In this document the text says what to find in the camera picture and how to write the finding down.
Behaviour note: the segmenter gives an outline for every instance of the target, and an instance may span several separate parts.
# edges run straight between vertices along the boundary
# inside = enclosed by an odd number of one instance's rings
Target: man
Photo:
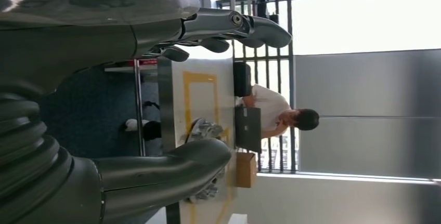
[[[236,105],[260,108],[262,139],[282,135],[288,127],[312,130],[319,124],[319,115],[311,109],[291,109],[279,93],[255,84],[249,96],[237,100]]]

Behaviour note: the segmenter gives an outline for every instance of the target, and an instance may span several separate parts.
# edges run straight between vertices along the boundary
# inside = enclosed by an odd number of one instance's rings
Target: white t-shirt
[[[258,84],[253,85],[252,94],[256,108],[261,110],[262,131],[276,129],[279,115],[291,109],[289,103],[279,93]]]

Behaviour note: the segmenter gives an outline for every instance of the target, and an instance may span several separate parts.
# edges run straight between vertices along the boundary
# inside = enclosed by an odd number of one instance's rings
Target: person
[[[286,99],[279,93],[255,84],[249,96],[237,98],[236,106],[260,108],[261,137],[282,135],[288,127],[312,130],[319,125],[319,115],[312,109],[291,109]]]
[[[137,131],[138,121],[136,119],[128,119],[125,122],[125,131]],[[142,121],[142,137],[145,141],[161,138],[161,123],[157,121]]]

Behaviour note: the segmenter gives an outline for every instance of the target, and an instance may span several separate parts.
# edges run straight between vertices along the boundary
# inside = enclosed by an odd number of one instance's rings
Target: red label
[[[157,59],[138,59],[139,60],[139,65],[155,65],[158,64],[158,60]],[[130,60],[128,62],[129,65],[134,65],[135,62],[133,60]]]

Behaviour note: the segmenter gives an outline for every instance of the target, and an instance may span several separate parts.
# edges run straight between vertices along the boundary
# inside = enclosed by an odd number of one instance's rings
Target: yellow tape
[[[218,98],[218,90],[217,90],[217,76],[214,74],[208,73],[194,73],[194,72],[183,72],[183,81],[184,81],[184,110],[185,110],[185,124],[186,130],[189,132],[191,130],[191,125],[193,123],[193,119],[191,118],[191,106],[190,106],[190,84],[192,83],[212,83],[213,84],[213,95],[214,95],[214,120],[216,123],[219,123],[219,98]],[[222,134],[222,137],[226,139],[227,144],[230,146],[230,132],[229,129],[226,128]],[[232,200],[232,174],[230,165],[228,164],[226,170],[226,179],[227,179],[227,200],[224,202],[220,214],[216,218],[216,224],[220,224],[223,216],[227,212],[229,205]],[[190,224],[196,224],[196,206],[193,203],[190,203]]]

